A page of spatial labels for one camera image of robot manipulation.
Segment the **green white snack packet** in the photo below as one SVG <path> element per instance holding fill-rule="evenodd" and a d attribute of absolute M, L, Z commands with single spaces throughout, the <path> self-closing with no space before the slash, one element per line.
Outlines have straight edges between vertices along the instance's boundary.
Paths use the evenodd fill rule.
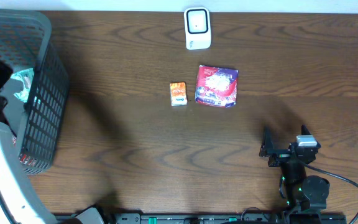
<path fill-rule="evenodd" d="M 11 75 L 11 79 L 22 83 L 21 90 L 15 92 L 14 96 L 23 103 L 26 103 L 29 98 L 29 93 L 32 86 L 32 81 L 34 79 L 34 75 L 35 72 L 33 68 L 21 70 Z"/>

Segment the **red purple snack pack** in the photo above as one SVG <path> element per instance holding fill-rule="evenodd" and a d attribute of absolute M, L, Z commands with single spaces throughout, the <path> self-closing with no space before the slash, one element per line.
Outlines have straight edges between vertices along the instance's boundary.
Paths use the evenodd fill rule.
<path fill-rule="evenodd" d="M 230 108 L 237 103 L 239 71 L 230 68 L 200 65 L 195 101 L 202 105 Z"/>

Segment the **small orange box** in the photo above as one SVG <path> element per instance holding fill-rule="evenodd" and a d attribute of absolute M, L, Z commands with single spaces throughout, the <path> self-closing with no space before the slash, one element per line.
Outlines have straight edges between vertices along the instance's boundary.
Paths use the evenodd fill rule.
<path fill-rule="evenodd" d="M 184 106 L 187 104 L 188 100 L 185 82 L 170 84 L 170 101 L 172 106 Z"/>

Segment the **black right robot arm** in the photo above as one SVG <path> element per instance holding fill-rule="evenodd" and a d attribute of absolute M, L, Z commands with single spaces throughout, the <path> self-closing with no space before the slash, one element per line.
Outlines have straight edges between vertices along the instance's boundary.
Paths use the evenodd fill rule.
<path fill-rule="evenodd" d="M 268 158 L 268 166 L 281 169 L 279 192 L 287 200 L 287 208 L 271 214 L 270 222 L 323 222 L 321 211 L 326 209 L 330 183 L 320 176 L 307 175 L 305 170 L 316 159 L 320 147 L 305 125 L 301 127 L 301 134 L 296 137 L 296 141 L 291 142 L 286 149 L 277 149 L 269 128 L 264 128 L 259 156 Z"/>

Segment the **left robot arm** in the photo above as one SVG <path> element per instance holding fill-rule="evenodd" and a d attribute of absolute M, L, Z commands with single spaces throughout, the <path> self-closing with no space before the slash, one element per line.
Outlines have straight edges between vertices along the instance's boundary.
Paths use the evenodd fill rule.
<path fill-rule="evenodd" d="M 0 90 L 12 69 L 0 61 Z M 41 202 L 16 156 L 10 125 L 3 113 L 7 100 L 0 94 L 0 223 L 106 223 L 96 206 L 76 215 L 59 217 Z"/>

